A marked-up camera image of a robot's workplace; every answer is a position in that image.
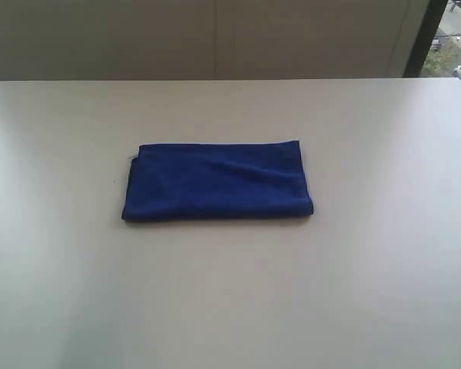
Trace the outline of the dark window frame post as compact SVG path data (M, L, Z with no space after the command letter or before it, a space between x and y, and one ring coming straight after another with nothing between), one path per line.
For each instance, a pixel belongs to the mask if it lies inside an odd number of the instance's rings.
M406 63L403 73L404 78L418 78L420 76L432 40L445 12L446 5L447 1L444 0L428 1L419 31L410 52L408 62Z

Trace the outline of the blue microfibre cloth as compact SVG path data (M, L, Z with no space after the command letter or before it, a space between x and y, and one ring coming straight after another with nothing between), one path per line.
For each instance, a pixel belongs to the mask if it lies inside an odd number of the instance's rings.
M301 218L314 212L300 143L149 144L131 161L126 222Z

